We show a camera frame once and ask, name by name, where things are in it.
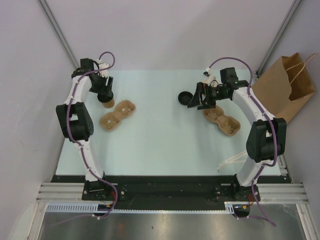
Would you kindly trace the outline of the brown paper coffee cup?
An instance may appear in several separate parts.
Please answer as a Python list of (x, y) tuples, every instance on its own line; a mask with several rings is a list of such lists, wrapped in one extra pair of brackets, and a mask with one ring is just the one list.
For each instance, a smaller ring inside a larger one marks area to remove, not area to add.
[(103, 102), (102, 105), (107, 109), (111, 109), (115, 105), (115, 100), (112, 98), (108, 102)]

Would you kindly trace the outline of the black plastic cup lid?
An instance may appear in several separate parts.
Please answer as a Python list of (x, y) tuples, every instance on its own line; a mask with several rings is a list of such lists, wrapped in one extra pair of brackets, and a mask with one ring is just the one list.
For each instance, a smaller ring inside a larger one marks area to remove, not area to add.
[(178, 102), (183, 106), (187, 106), (192, 98), (193, 98), (193, 94), (191, 92), (182, 91), (178, 95)]
[(106, 93), (106, 92), (101, 92), (97, 95), (97, 99), (101, 102), (101, 103), (108, 103), (110, 101), (112, 101), (114, 98), (114, 94), (113, 92), (109, 92), (109, 93)]

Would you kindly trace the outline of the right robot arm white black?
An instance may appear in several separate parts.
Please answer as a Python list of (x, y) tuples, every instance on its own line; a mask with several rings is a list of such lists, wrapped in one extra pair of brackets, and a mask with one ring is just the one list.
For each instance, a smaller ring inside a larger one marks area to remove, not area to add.
[(233, 67), (220, 71), (221, 83), (207, 68), (207, 79), (196, 84), (188, 108), (201, 110), (204, 117), (226, 135), (239, 131), (240, 124), (226, 116), (217, 101), (229, 99), (243, 112), (251, 129), (246, 141), (247, 159), (229, 186), (215, 189), (216, 200), (252, 201), (259, 198), (257, 180), (266, 167), (274, 167), (278, 156), (285, 151), (287, 122), (277, 118), (257, 99), (246, 80), (239, 80)]

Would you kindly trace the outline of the brown paper bag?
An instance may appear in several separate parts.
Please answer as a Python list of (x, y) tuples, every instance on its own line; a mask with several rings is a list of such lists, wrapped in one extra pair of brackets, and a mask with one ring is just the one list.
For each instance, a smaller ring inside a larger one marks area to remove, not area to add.
[(252, 85), (257, 99), (275, 117), (289, 123), (315, 93), (307, 65), (299, 53), (281, 56)]

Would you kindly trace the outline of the aluminium frame rail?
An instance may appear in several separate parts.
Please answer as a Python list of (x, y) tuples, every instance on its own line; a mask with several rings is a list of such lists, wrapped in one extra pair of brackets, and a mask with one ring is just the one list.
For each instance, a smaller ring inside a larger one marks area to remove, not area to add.
[[(257, 187), (261, 204), (307, 204), (309, 202), (301, 183), (262, 183)], [(39, 203), (80, 203), (83, 188), (83, 183), (42, 183), (36, 201)]]

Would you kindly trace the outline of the left aluminium corner post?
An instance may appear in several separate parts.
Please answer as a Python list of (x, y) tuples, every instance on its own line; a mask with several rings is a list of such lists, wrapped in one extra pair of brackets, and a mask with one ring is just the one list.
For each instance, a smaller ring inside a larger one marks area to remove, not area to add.
[(63, 52), (65, 53), (68, 61), (72, 65), (74, 69), (77, 69), (80, 67), (78, 60), (70, 46), (70, 44), (67, 41), (67, 38), (65, 37), (65, 34), (63, 33), (60, 24), (58, 23), (50, 5), (48, 4), (47, 0), (36, 0), (38, 3), (43, 15), (45, 16), (47, 22), (49, 23), (54, 35), (56, 36)]

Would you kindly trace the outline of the white round object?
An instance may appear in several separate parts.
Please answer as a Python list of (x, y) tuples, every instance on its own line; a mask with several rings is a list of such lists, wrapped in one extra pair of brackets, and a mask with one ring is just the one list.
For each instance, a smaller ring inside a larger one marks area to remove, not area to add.
[(34, 220), (34, 204), (29, 203), (15, 220), (8, 240), (26, 240)]

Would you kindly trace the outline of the aluminium corner post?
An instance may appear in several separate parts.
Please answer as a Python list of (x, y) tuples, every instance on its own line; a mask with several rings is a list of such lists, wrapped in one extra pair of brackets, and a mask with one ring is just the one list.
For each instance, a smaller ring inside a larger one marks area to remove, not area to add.
[(277, 47), (279, 46), (282, 38), (285, 36), (286, 31), (288, 30), (289, 26), (291, 25), (292, 21), (295, 18), (295, 15), (298, 13), (300, 7), (304, 3), (304, 0), (294, 0), (286, 13), (276, 35), (274, 36), (269, 48), (267, 49), (257, 71), (256, 75), (259, 78), (263, 72), (266, 70), (267, 65), (271, 61), (272, 56), (274, 55)]
[(47, 0), (36, 0), (38, 3), (43, 15), (45, 16), (47, 22), (49, 23), (54, 35), (56, 36), (63, 52), (65, 53), (68, 61), (72, 65), (74, 69), (77, 69), (80, 67), (78, 60), (70, 46), (70, 44), (67, 41), (67, 38), (65, 37), (65, 34), (63, 33), (60, 24), (58, 23), (50, 5), (48, 4)]

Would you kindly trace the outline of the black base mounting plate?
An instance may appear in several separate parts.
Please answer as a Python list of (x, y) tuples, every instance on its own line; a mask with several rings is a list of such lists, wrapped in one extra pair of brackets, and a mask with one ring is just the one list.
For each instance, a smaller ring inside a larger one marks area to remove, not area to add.
[(88, 182), (81, 175), (54, 175), (51, 183), (80, 187), (83, 201), (117, 200), (119, 209), (204, 210), (210, 204), (249, 202), (259, 198), (263, 185), (291, 185), (288, 175), (260, 176), (254, 187), (236, 183), (235, 176), (109, 176), (106, 183)]

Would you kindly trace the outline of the right aluminium corner post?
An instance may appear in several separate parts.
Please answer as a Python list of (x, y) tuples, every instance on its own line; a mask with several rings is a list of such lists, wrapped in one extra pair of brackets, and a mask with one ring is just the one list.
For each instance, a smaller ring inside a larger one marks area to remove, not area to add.
[(277, 47), (279, 46), (282, 38), (285, 36), (286, 31), (288, 30), (289, 26), (291, 25), (292, 21), (295, 18), (295, 15), (298, 13), (300, 7), (304, 3), (304, 0), (294, 0), (286, 13), (276, 35), (274, 36), (269, 48), (267, 49), (257, 71), (256, 75), (259, 78), (263, 72), (266, 70), (267, 65), (271, 61), (272, 56), (274, 55)]

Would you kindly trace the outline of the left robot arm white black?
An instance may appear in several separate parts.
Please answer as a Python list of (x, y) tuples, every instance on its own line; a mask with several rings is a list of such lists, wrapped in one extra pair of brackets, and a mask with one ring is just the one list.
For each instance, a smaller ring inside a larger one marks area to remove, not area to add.
[(116, 188), (107, 182), (105, 172), (96, 160), (90, 142), (94, 123), (85, 105), (87, 94), (92, 92), (105, 108), (114, 106), (113, 77), (108, 74), (112, 67), (100, 58), (81, 59), (80, 67), (71, 75), (72, 86), (67, 100), (55, 108), (63, 136), (73, 143), (82, 158), (85, 182), (81, 198), (84, 201), (117, 200)]

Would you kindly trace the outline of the brown pulp cup carrier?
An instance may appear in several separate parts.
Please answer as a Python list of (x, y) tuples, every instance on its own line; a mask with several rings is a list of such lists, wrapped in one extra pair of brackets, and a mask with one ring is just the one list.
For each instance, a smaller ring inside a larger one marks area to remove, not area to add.
[(220, 131), (227, 136), (234, 136), (241, 129), (241, 123), (235, 118), (225, 115), (224, 110), (218, 105), (202, 111), (203, 116), (211, 123), (216, 124)]
[(118, 103), (112, 112), (103, 115), (99, 120), (99, 125), (105, 131), (114, 130), (123, 119), (130, 117), (136, 110), (136, 105), (130, 100), (123, 100)]

